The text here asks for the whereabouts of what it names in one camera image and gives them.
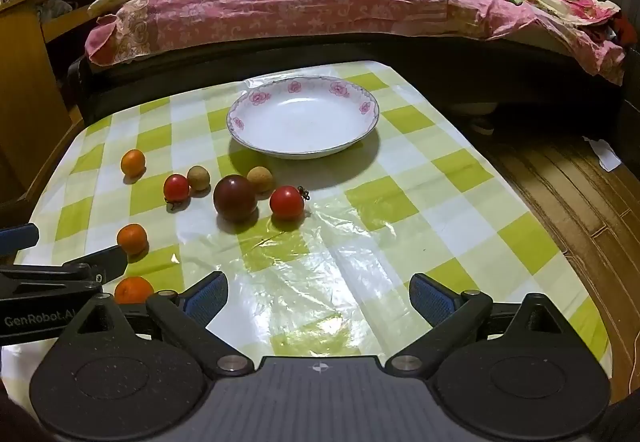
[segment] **wooden cabinet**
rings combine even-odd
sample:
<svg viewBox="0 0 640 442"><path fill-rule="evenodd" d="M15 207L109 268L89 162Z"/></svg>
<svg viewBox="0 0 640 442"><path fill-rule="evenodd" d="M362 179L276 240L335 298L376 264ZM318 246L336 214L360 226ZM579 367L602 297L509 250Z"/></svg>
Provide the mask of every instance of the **wooden cabinet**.
<svg viewBox="0 0 640 442"><path fill-rule="evenodd" d="M27 221L51 173L82 129L77 107L66 107L52 67L51 43L91 19L87 5L40 24L46 0L0 4L0 227ZM77 50L63 52L79 57Z"/></svg>

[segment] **white paper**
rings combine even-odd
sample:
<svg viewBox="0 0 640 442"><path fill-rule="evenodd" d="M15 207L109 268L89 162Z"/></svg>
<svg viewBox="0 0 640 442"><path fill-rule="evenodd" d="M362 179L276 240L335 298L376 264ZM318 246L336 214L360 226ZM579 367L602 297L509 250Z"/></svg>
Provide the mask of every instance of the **white paper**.
<svg viewBox="0 0 640 442"><path fill-rule="evenodd" d="M607 171L607 173L622 164L622 160L613 152L613 149L606 140L591 140L587 137L582 138L591 145L591 149L593 149L593 152L598 155L600 159L600 167Z"/></svg>

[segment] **red cherry tomato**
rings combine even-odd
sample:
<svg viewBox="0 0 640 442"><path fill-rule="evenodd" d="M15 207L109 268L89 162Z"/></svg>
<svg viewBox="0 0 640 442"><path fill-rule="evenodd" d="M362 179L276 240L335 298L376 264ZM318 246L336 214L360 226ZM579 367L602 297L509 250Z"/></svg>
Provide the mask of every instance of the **red cherry tomato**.
<svg viewBox="0 0 640 442"><path fill-rule="evenodd" d="M171 175L164 181L162 192L169 203L183 202L189 198L189 181L182 175Z"/></svg>
<svg viewBox="0 0 640 442"><path fill-rule="evenodd" d="M297 219L305 210L305 200L303 195L308 199L308 193L304 189L296 189L294 186L278 187L271 198L269 206L276 219Z"/></svg>

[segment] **orange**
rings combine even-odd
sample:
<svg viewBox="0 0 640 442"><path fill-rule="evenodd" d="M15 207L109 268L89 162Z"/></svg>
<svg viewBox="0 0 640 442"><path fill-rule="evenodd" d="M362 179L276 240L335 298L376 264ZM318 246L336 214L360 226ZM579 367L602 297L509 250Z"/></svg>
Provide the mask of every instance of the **orange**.
<svg viewBox="0 0 640 442"><path fill-rule="evenodd" d="M147 245L146 231L142 225L130 223L125 225L116 237L116 242L130 256L140 254Z"/></svg>
<svg viewBox="0 0 640 442"><path fill-rule="evenodd" d="M120 169L129 178L135 178L145 170L145 155L138 149L127 151L120 161Z"/></svg>
<svg viewBox="0 0 640 442"><path fill-rule="evenodd" d="M146 298L154 293L151 284L140 276L126 277L116 287L113 298L119 305L133 305L144 303Z"/></svg>

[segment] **green and white tablecloth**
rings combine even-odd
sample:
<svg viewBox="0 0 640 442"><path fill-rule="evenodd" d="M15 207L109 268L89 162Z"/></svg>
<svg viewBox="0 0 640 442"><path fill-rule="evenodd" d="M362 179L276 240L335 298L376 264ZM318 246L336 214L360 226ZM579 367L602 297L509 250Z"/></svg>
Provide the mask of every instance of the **green and white tablecloth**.
<svg viewBox="0 0 640 442"><path fill-rule="evenodd" d="M266 157L232 140L226 112L243 90L305 74L338 76L372 92L380 104L375 132L346 151L307 161ZM126 185L120 159L133 148L145 153L147 170ZM298 229L281 231L265 199L258 222L235 229L217 218L210 195L169 213L165 178L196 164L213 184L265 165L279 184L309 190L308 216ZM256 363L270 354L376 354L385 361L430 328L406 288L415 272L425 272L495 301L547 294L610 375L598 311L550 236L453 125L376 62L260 76L107 117L73 142L33 221L40 242L20 253L19 263L60 264L114 245L121 227L140 223L150 252L129 265L127 276L142 275L155 290L182 291L223 271L228 304L209 329Z"/></svg>

